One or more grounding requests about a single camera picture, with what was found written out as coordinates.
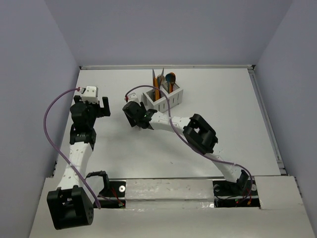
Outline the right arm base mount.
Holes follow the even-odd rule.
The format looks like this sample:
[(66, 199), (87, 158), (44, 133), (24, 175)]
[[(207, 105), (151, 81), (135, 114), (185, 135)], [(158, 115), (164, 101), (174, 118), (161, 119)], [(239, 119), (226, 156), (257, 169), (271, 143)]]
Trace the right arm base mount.
[(260, 208), (261, 206), (255, 181), (251, 185), (249, 180), (244, 190), (239, 190), (235, 187), (235, 184), (231, 184), (226, 180), (214, 180), (212, 184), (214, 206), (216, 208)]

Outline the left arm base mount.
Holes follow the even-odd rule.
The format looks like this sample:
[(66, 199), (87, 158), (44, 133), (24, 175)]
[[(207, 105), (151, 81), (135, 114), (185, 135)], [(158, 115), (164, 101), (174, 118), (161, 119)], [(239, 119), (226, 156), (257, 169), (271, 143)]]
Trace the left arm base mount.
[(121, 209), (126, 206), (126, 180), (110, 180), (109, 188), (103, 189), (98, 200), (101, 208), (104, 209)]

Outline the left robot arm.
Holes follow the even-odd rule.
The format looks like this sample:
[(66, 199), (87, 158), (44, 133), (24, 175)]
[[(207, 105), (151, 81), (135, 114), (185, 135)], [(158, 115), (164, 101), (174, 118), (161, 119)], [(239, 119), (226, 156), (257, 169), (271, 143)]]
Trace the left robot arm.
[(109, 192), (109, 179), (105, 171), (86, 173), (94, 150), (97, 118), (110, 116), (108, 98), (100, 106), (97, 95), (74, 96), (70, 107), (73, 124), (70, 129), (69, 156), (63, 155), (67, 165), (57, 188), (49, 191), (47, 203), (56, 230), (88, 226), (94, 219), (94, 208), (101, 208), (99, 196)]

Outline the metal knife black handle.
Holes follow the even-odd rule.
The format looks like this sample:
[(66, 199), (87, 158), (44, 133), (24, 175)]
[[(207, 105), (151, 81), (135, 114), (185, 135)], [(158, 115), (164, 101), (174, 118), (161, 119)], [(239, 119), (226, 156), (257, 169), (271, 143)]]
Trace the metal knife black handle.
[(155, 99), (155, 92), (156, 92), (156, 82), (157, 82), (157, 79), (156, 79), (156, 75), (155, 75), (155, 71), (154, 69), (152, 69), (152, 77), (153, 77), (153, 101), (155, 102), (156, 99)]

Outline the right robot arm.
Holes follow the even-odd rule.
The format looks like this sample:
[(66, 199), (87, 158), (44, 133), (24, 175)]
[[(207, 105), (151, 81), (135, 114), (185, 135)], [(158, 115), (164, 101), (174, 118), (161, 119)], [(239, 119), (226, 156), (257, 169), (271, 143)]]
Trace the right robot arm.
[(143, 103), (134, 101), (129, 101), (122, 110), (132, 127), (174, 132), (196, 153), (214, 163), (228, 182), (231, 193), (240, 194), (252, 187), (251, 174), (245, 167), (224, 161), (213, 154), (214, 146), (218, 143), (216, 131), (201, 115), (194, 114), (189, 118), (173, 117), (155, 109), (147, 110)]

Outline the metal knife teal handle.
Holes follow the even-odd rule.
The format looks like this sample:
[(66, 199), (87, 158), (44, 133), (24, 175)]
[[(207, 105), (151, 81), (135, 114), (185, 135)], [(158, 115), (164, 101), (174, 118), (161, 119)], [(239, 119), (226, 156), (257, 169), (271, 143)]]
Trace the metal knife teal handle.
[(164, 82), (164, 68), (162, 69), (161, 74), (158, 76), (158, 87)]

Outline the orange-red plastic spoon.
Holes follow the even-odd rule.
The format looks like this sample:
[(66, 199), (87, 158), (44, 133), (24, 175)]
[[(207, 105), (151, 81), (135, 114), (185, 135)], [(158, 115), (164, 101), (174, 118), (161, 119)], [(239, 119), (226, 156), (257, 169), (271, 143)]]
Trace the orange-red plastic spoon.
[(173, 85), (175, 83), (175, 81), (176, 81), (176, 75), (173, 72), (171, 72), (170, 74), (171, 74), (170, 84)]

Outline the blue plastic spoon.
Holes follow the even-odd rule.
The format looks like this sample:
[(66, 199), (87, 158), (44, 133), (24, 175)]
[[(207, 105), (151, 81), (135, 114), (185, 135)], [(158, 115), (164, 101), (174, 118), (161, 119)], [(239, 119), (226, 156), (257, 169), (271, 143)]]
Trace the blue plastic spoon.
[(168, 92), (168, 83), (170, 82), (171, 80), (171, 74), (168, 73), (166, 76), (165, 76), (165, 81), (166, 81), (166, 86), (167, 86), (167, 92)]

